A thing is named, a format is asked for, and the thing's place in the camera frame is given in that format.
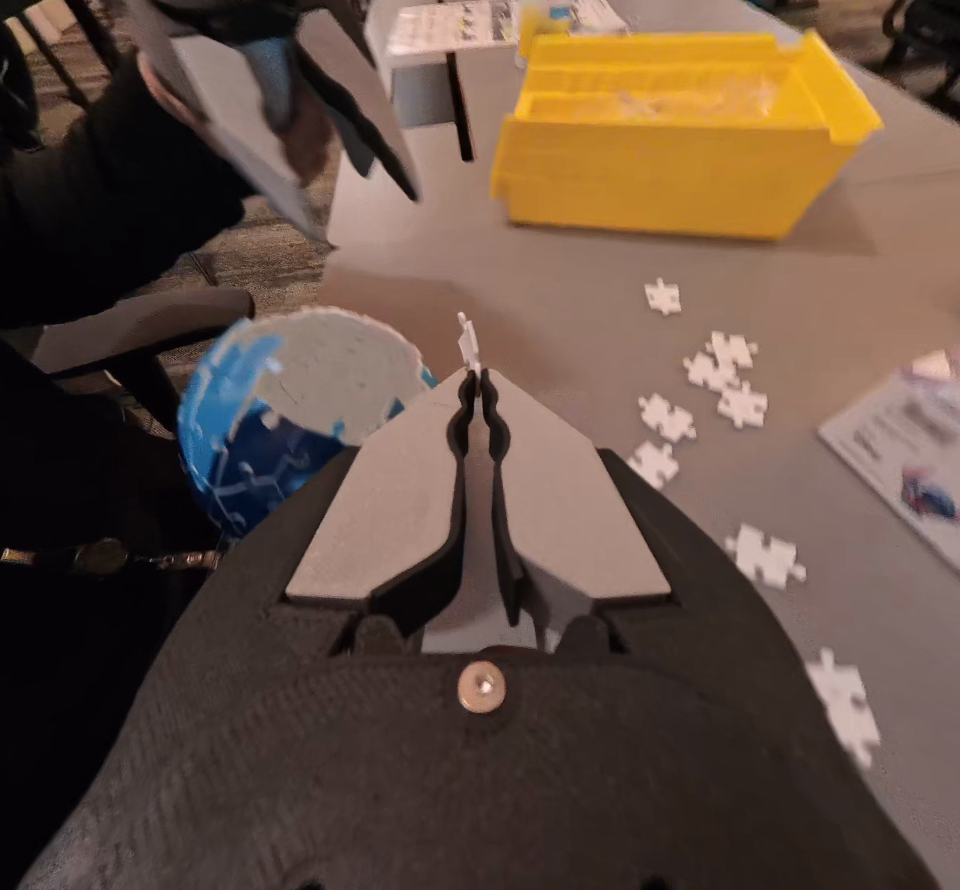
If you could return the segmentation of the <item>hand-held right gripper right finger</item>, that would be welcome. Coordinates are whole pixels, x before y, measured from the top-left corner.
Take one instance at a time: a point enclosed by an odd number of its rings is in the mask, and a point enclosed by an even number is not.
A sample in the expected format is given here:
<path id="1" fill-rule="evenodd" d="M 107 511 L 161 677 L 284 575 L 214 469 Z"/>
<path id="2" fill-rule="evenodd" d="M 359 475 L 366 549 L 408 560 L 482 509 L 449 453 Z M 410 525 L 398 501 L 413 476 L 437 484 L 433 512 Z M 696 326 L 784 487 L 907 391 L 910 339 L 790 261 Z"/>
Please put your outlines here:
<path id="1" fill-rule="evenodd" d="M 566 628 L 608 606 L 659 602 L 670 584 L 606 458 L 496 370 L 480 380 L 493 463 L 491 531 L 511 626 Z"/>

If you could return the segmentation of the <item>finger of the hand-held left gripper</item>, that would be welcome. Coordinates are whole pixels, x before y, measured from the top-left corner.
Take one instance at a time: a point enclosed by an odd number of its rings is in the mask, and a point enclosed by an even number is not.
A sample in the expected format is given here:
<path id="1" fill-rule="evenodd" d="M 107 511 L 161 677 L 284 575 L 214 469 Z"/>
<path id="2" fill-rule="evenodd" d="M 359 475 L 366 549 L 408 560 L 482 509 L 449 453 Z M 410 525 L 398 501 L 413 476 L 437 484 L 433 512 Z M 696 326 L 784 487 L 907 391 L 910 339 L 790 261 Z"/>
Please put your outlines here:
<path id="1" fill-rule="evenodd" d="M 198 122 L 200 134 L 311 240 L 319 226 L 307 188 L 287 161 L 283 136 L 301 73 L 289 37 L 222 43 L 162 13 L 152 0 L 123 0 L 126 21 L 163 91 Z"/>
<path id="2" fill-rule="evenodd" d="M 353 168 L 375 164 L 412 201 L 421 199 L 416 164 L 365 40 L 354 41 L 329 9 L 301 16 L 296 50 L 302 73 L 330 113 Z"/>

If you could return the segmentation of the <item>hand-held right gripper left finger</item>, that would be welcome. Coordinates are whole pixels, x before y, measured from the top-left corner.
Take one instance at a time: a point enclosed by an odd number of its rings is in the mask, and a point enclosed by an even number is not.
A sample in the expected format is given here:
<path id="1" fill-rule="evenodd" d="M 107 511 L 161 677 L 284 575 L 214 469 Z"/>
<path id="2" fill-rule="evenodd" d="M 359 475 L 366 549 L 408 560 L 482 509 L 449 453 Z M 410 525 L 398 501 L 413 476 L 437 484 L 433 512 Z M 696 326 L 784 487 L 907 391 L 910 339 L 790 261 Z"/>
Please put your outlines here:
<path id="1" fill-rule="evenodd" d="M 409 637 L 463 577 L 477 375 L 462 369 L 369 437 L 285 590 L 294 604 L 389 618 Z"/>

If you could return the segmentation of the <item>blue puzzle ball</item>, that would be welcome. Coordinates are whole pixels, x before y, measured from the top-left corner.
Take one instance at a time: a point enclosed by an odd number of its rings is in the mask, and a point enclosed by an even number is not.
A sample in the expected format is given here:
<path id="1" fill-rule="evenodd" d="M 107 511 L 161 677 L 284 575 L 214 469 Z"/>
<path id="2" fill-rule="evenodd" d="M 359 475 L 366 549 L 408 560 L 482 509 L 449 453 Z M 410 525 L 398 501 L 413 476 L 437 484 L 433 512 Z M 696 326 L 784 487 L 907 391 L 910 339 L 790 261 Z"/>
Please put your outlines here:
<path id="1" fill-rule="evenodd" d="M 199 359 L 176 438 L 186 475 L 231 540 L 438 380 L 391 326 L 336 307 L 240 319 Z"/>

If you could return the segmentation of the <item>white curved jigsaw piece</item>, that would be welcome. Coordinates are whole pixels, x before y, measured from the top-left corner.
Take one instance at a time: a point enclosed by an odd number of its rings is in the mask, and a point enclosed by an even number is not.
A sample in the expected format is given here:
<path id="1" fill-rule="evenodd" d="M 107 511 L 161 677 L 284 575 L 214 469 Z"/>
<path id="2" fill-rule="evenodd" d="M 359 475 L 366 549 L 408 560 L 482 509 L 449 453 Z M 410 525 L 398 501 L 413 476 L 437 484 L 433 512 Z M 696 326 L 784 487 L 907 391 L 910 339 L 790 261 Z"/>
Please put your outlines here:
<path id="1" fill-rule="evenodd" d="M 483 366 L 474 322 L 470 320 L 463 311 L 458 311 L 457 319 L 461 329 L 458 346 L 464 367 L 479 380 L 482 375 Z"/>

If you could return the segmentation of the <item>white puzzle pieces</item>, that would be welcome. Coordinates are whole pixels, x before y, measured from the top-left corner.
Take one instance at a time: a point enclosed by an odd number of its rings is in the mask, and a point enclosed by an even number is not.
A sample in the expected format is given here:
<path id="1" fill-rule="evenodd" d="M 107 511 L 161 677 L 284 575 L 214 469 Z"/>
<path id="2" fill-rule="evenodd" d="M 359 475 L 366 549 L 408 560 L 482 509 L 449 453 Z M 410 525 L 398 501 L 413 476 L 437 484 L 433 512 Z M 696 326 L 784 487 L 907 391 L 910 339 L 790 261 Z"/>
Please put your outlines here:
<path id="1" fill-rule="evenodd" d="M 714 393 L 717 414 L 738 430 L 765 424 L 769 398 L 753 390 L 742 376 L 753 368 L 758 352 L 759 346 L 744 335 L 714 331 L 700 351 L 681 363 L 687 381 Z M 637 406 L 644 427 L 660 441 L 643 441 L 627 463 L 648 484 L 662 489 L 680 471 L 675 445 L 694 441 L 697 430 L 688 410 L 659 393 L 639 397 Z M 808 579 L 807 569 L 797 560 L 796 545 L 750 524 L 740 524 L 736 535 L 726 538 L 724 549 L 753 584 L 785 592 L 790 584 Z M 858 668 L 838 662 L 834 652 L 825 647 L 805 670 L 840 744 L 861 769 L 870 769 L 882 736 Z"/>

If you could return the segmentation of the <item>person's left forearm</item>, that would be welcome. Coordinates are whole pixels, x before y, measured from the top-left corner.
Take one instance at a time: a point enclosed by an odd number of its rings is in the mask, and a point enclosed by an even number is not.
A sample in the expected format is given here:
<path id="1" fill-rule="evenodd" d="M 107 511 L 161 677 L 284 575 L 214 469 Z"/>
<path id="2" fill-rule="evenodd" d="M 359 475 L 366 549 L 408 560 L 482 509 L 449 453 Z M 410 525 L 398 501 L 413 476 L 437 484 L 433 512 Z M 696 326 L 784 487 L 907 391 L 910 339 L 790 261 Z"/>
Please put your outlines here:
<path id="1" fill-rule="evenodd" d="M 61 143 L 2 166 L 2 331 L 112 307 L 236 225 L 253 193 L 128 54 Z"/>

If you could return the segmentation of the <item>cartoon printed puzzle box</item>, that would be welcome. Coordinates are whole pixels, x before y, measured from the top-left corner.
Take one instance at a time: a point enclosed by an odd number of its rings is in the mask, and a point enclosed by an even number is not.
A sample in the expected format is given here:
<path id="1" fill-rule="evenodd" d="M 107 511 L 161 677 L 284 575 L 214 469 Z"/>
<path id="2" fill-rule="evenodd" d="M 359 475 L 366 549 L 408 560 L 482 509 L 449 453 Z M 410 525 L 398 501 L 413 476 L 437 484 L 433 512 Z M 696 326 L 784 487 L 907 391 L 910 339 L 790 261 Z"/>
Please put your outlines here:
<path id="1" fill-rule="evenodd" d="M 822 441 L 959 571 L 959 349 L 930 352 L 819 428 Z"/>

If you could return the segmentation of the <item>person's left hand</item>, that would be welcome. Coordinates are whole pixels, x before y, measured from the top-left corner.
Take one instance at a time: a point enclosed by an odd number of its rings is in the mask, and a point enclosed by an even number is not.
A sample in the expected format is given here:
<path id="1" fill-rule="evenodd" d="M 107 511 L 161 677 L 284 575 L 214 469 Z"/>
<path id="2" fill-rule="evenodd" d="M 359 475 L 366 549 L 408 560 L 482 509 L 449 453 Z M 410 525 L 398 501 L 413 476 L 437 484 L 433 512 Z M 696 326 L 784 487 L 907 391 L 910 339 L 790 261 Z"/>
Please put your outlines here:
<path id="1" fill-rule="evenodd" d="M 311 185 L 329 161 L 334 127 L 328 109 L 303 79 L 294 90 L 291 123 L 283 136 L 288 163 L 302 188 Z"/>

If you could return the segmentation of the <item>printed paper sheets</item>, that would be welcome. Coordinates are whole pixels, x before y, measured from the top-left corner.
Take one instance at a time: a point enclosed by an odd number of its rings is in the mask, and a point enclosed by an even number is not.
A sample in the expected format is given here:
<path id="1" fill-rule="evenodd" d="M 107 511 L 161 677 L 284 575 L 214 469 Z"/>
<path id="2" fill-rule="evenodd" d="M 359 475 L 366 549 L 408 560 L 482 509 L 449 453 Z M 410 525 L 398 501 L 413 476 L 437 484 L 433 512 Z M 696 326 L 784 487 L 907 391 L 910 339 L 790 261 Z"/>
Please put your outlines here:
<path id="1" fill-rule="evenodd" d="M 516 45 L 524 10 L 518 0 L 463 0 L 404 7 L 387 39 L 395 57 Z M 608 0 L 574 0 L 566 19 L 572 33 L 627 30 Z"/>

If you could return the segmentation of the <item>black badge reel clip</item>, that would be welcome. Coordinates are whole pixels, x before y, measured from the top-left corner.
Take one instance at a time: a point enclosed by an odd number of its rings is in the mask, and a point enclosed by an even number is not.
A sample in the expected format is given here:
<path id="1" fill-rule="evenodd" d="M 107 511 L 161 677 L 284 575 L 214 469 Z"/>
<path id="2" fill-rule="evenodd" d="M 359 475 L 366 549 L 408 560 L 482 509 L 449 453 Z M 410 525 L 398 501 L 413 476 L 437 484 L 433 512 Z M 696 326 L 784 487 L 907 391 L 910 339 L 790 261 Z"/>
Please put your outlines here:
<path id="1" fill-rule="evenodd" d="M 71 548 L 26 550 L 2 548 L 4 569 L 29 569 L 48 574 L 108 576 L 130 568 L 147 568 L 160 572 L 214 571 L 221 562 L 221 548 L 183 550 L 160 556 L 144 557 L 132 553 L 114 538 Z"/>

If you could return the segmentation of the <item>yellow plastic bin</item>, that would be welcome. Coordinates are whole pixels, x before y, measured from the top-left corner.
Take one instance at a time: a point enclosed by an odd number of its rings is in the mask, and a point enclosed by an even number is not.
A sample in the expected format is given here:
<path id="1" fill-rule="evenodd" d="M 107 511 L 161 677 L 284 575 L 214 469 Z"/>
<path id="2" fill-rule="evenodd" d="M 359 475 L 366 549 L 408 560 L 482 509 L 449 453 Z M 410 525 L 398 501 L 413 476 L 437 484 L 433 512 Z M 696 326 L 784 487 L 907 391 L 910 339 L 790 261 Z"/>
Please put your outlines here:
<path id="1" fill-rule="evenodd" d="M 615 103 L 735 74 L 779 82 L 771 116 L 660 121 Z M 490 195 L 517 224 L 775 241 L 882 128 L 812 31 L 791 44 L 759 32 L 540 35 Z"/>

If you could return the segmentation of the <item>clear plastic bag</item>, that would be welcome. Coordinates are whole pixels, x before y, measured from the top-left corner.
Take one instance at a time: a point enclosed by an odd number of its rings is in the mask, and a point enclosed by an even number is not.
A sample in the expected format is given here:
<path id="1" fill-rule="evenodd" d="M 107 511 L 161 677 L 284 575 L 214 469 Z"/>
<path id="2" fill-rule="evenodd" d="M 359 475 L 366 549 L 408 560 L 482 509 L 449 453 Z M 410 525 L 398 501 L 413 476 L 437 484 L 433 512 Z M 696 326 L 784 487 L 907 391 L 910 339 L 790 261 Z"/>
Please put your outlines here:
<path id="1" fill-rule="evenodd" d="M 622 116 L 660 121 L 757 121 L 772 115 L 779 82 L 744 75 L 708 77 L 697 84 L 619 92 Z"/>

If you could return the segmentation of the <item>black mesh office chair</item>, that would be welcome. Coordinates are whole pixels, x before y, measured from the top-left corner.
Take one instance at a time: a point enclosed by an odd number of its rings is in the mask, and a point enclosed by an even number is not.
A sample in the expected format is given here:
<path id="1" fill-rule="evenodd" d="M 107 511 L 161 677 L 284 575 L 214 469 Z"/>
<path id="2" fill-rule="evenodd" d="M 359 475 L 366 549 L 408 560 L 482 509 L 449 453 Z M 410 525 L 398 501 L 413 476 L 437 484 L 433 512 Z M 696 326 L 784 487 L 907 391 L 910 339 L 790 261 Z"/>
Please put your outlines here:
<path id="1" fill-rule="evenodd" d="M 958 117 L 959 0 L 894 0 L 882 20 L 891 47 L 879 72 L 901 68 L 910 51 L 932 54 L 944 67 L 941 84 L 926 101 Z"/>

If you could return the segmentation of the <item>black post on grey base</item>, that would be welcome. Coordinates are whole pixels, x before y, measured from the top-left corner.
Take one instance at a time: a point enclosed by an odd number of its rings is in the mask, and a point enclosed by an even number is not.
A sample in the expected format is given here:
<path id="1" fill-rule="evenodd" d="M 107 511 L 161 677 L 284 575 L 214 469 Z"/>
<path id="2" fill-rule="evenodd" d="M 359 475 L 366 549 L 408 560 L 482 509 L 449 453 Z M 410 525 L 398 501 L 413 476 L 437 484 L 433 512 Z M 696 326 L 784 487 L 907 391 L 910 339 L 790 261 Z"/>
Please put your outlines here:
<path id="1" fill-rule="evenodd" d="M 474 162 L 473 134 L 453 51 L 402 63 L 392 70 L 390 84 L 390 101 L 401 128 L 450 125 L 456 132 L 461 161 Z"/>

